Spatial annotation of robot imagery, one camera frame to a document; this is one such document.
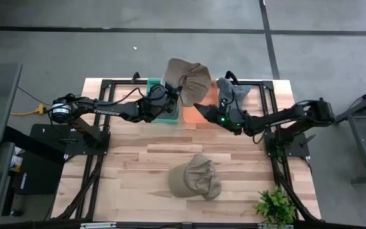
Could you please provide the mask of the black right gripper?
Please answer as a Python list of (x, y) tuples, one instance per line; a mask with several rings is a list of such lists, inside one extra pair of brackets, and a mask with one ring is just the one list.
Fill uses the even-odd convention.
[(216, 105), (202, 105), (195, 103), (194, 107), (210, 123), (220, 125), (234, 135), (240, 135), (249, 120), (247, 111), (240, 109), (238, 101), (221, 99), (219, 107)]

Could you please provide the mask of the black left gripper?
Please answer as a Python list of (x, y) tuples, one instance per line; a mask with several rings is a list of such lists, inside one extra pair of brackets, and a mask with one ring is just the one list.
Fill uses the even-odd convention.
[(151, 88), (149, 93), (146, 93), (146, 99), (149, 99), (152, 122), (161, 113), (171, 113), (174, 104), (178, 104), (178, 99), (181, 98), (182, 86), (176, 87), (172, 83), (165, 82), (164, 84), (156, 85)]

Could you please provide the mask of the beige bucket hat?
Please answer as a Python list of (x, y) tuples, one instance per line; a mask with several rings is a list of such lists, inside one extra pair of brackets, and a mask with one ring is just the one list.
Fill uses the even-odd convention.
[(182, 105), (194, 106), (207, 95), (212, 79), (207, 66), (199, 62), (190, 62), (178, 57), (168, 61), (161, 83), (182, 87), (180, 96)]

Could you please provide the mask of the light gray baseball cap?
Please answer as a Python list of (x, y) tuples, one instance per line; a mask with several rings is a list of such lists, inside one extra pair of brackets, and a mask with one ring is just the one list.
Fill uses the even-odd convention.
[(222, 102), (227, 107), (238, 109), (243, 107), (243, 101), (252, 88), (250, 85), (234, 85), (225, 78), (217, 80), (217, 87), (219, 89), (219, 104)]

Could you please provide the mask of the khaki baseball cap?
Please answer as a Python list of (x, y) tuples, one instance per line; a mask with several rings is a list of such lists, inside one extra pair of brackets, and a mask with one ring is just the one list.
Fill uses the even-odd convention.
[(202, 154), (172, 168), (167, 178), (170, 193), (177, 198), (202, 196), (205, 200), (217, 198), (222, 185), (213, 161)]

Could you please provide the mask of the orange plastic bin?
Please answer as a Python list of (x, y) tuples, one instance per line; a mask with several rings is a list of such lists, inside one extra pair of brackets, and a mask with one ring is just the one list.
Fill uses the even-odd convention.
[[(218, 93), (217, 80), (212, 80), (208, 93), (205, 98), (200, 102), (201, 105), (218, 105)], [(182, 109), (183, 120), (185, 123), (208, 123), (201, 113), (194, 107), (183, 107)]]

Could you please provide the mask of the green plastic bin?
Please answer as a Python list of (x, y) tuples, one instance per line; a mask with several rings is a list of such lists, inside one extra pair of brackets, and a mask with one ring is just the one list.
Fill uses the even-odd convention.
[[(158, 78), (149, 78), (147, 80), (146, 93), (148, 94), (152, 87), (160, 85), (161, 80)], [(178, 104), (174, 104), (171, 113), (161, 113), (153, 123), (166, 123), (166, 124), (177, 124), (179, 122), (179, 107)]]

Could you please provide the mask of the green artificial plant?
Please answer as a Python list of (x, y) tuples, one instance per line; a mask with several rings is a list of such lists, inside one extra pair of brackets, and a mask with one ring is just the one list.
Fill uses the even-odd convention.
[(283, 228), (296, 219), (296, 208), (290, 197), (279, 186), (259, 192), (260, 200), (254, 205), (256, 215), (264, 218), (269, 226)]

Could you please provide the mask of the black equipment case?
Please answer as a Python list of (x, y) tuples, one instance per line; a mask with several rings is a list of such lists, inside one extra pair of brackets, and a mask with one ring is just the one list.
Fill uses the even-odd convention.
[(15, 194), (56, 194), (64, 165), (28, 152), (19, 154), (19, 157), (22, 164), (14, 176)]

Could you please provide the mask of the black metal table frame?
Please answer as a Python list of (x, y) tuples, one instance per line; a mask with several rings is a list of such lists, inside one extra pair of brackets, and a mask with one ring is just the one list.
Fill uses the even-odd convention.
[[(102, 78), (87, 78), (83, 96), (95, 99), (104, 87), (104, 100), (114, 87), (118, 101), (145, 85), (108, 85)], [(227, 130), (196, 120), (178, 124), (130, 123), (110, 117), (111, 142), (98, 181), (94, 221), (153, 221), (258, 223), (254, 205), (259, 192), (275, 187), (271, 161), (264, 142), (233, 135)], [(168, 189), (168, 171), (195, 154), (211, 159), (222, 182), (213, 201), (202, 197), (176, 198)], [(52, 217), (62, 214), (81, 187), (87, 157), (78, 155), (64, 165)], [(321, 218), (313, 179), (306, 162), (288, 159), (292, 186), (308, 210)]]

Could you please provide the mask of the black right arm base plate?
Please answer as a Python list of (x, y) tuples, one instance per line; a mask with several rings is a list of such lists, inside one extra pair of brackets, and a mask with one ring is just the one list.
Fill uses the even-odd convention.
[(315, 135), (306, 137), (305, 134), (299, 134), (293, 138), (292, 141), (283, 141), (276, 137), (275, 133), (267, 133), (264, 135), (264, 142), (266, 146), (266, 154), (270, 157), (279, 156), (294, 156), (306, 157), (309, 156), (308, 142), (312, 140)]

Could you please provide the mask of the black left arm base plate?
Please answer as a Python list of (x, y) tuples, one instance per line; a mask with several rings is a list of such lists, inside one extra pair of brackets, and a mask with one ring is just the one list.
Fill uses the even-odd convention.
[(111, 133), (100, 132), (100, 145), (88, 146), (82, 134), (68, 125), (34, 124), (30, 136), (67, 155), (106, 155)]

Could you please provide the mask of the silver metal bracket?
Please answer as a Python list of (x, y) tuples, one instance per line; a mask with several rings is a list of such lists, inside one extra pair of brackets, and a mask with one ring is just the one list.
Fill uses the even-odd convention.
[(110, 229), (116, 228), (116, 222), (82, 223), (79, 229)]

